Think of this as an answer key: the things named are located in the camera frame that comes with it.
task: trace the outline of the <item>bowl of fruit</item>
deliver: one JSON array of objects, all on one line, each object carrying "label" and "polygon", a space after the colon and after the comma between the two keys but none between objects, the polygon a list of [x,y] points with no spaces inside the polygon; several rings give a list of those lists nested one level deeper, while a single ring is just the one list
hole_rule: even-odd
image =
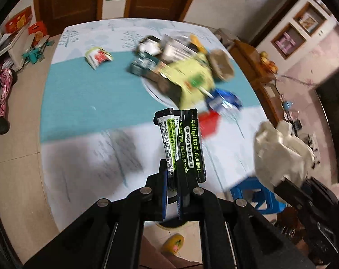
[{"label": "bowl of fruit", "polygon": [[260,59],[262,60],[262,66],[266,71],[269,71],[273,74],[278,73],[278,67],[274,62],[268,59],[268,54],[266,52],[260,53]]}]

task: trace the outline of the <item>metal screw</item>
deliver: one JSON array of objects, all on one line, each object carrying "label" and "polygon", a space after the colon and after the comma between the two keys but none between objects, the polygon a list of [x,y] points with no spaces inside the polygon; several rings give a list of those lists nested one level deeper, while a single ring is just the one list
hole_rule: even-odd
[{"label": "metal screw", "polygon": [[150,187],[145,186],[142,187],[140,191],[142,194],[150,194],[152,192],[152,189]]},{"label": "metal screw", "polygon": [[235,203],[238,205],[238,206],[241,206],[241,207],[244,207],[247,205],[247,201],[245,199],[242,199],[242,198],[238,198],[235,200]]},{"label": "metal screw", "polygon": [[204,193],[204,190],[203,190],[203,188],[196,187],[196,188],[193,189],[193,193],[197,194],[197,195],[202,195]]},{"label": "metal screw", "polygon": [[99,207],[106,207],[109,204],[108,199],[102,198],[97,201]]}]

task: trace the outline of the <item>crumpled tissue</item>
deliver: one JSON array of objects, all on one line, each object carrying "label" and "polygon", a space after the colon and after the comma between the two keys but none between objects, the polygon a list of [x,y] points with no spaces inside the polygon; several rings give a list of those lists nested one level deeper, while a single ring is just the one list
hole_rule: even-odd
[{"label": "crumpled tissue", "polygon": [[254,140],[254,165],[260,183],[274,192],[284,177],[301,187],[314,164],[313,151],[291,135],[292,125],[284,120],[277,128],[263,122]]}]

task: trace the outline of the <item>red box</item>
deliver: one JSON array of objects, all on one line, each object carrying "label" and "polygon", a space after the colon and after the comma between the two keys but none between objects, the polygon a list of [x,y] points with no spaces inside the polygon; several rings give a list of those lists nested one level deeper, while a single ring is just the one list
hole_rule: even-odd
[{"label": "red box", "polygon": [[31,25],[29,27],[29,34],[34,33],[35,38],[32,43],[32,46],[36,46],[38,42],[45,36],[47,35],[47,28],[43,21],[38,21],[35,24]]},{"label": "red box", "polygon": [[201,113],[198,116],[202,138],[206,138],[217,132],[219,117],[220,115],[213,110],[210,110],[209,112]]},{"label": "red box", "polygon": [[32,10],[31,6],[23,9],[21,12],[17,13],[12,17],[9,22],[6,23],[5,28],[7,33],[13,33],[16,30],[20,29],[26,23],[32,19]]}]

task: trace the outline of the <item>tablecloth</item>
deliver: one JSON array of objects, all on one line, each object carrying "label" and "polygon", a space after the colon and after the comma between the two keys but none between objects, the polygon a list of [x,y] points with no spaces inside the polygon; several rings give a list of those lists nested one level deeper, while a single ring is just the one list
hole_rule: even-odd
[{"label": "tablecloth", "polygon": [[[194,33],[209,51],[225,50],[207,28],[174,21],[102,20],[62,33],[45,85],[40,124],[44,189],[60,231],[99,198],[122,199],[158,172],[165,154],[153,116],[171,102],[127,68],[141,39],[173,31]],[[92,46],[109,51],[113,62],[93,70],[84,59]],[[202,142],[207,181],[201,186],[220,197],[253,173],[253,137],[266,120],[253,89],[232,63],[235,78],[218,87],[236,93],[244,107],[237,122],[221,118],[217,132]]]}]

